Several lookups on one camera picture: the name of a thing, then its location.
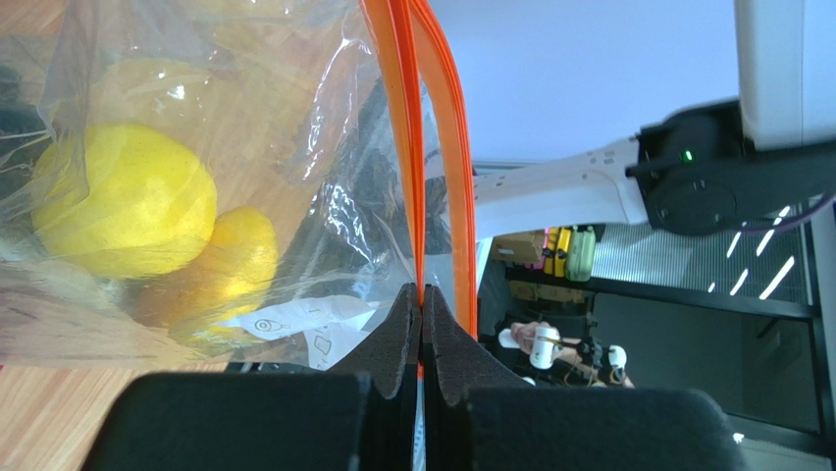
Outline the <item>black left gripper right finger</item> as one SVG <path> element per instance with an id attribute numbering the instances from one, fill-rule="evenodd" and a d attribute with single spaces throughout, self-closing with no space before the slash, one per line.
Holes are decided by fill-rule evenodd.
<path id="1" fill-rule="evenodd" d="M 426 287 L 422 354 L 430 470 L 743 470 L 705 393 L 543 388 L 468 335 Z"/>

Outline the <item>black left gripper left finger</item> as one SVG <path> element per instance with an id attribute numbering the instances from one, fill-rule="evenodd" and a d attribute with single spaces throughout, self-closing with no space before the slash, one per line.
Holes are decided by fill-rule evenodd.
<path id="1" fill-rule="evenodd" d="M 419 291 L 318 373 L 153 373 L 117 397 L 86 470 L 408 470 Z"/>

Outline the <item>grey toy fish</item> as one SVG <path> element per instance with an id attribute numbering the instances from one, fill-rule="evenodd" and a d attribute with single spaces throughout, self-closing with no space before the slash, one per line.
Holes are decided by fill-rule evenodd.
<path id="1" fill-rule="evenodd" d="M 340 135 L 272 287 L 295 297 L 394 297 L 414 280 L 401 174 L 383 85 Z"/>

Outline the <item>orange yellow mango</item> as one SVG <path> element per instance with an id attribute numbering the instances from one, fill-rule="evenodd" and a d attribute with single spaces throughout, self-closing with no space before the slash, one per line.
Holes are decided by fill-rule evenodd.
<path id="1" fill-rule="evenodd" d="M 194 347 L 242 342 L 225 323 L 260 307 L 279 260 L 272 222 L 253 207 L 237 207 L 218 217 L 194 260 L 146 285 L 133 318 Z"/>

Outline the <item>clear zip bag orange zipper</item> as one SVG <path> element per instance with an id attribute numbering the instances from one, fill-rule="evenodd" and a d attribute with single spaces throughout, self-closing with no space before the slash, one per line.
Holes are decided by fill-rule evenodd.
<path id="1" fill-rule="evenodd" d="M 425 1 L 5 1 L 1 5 L 1 361 L 54 368 L 289 359 L 324 329 L 355 346 L 396 296 L 273 289 L 194 347 L 133 318 L 163 275 L 112 279 L 49 255 L 31 212 L 52 144 L 83 166 L 86 131 L 137 124 L 188 147 L 217 189 L 273 224 L 280 260 L 340 135 L 376 81 L 387 98 L 414 280 L 477 329 L 474 215 L 462 90 Z"/>

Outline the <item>yellow pear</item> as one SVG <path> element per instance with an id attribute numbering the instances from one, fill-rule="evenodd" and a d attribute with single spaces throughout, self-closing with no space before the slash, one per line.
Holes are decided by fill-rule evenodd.
<path id="1" fill-rule="evenodd" d="M 50 145 L 32 179 L 31 212 L 47 253 L 93 276 L 136 279 L 185 266 L 214 229 L 217 189 L 186 146 L 149 127 L 101 124 L 84 136 L 83 166 Z"/>

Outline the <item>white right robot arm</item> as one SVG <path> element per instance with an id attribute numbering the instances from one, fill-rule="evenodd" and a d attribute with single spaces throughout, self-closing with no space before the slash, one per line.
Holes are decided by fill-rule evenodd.
<path id="1" fill-rule="evenodd" d="M 485 239 L 553 226 L 750 231 L 835 199 L 831 1 L 435 1 Z"/>

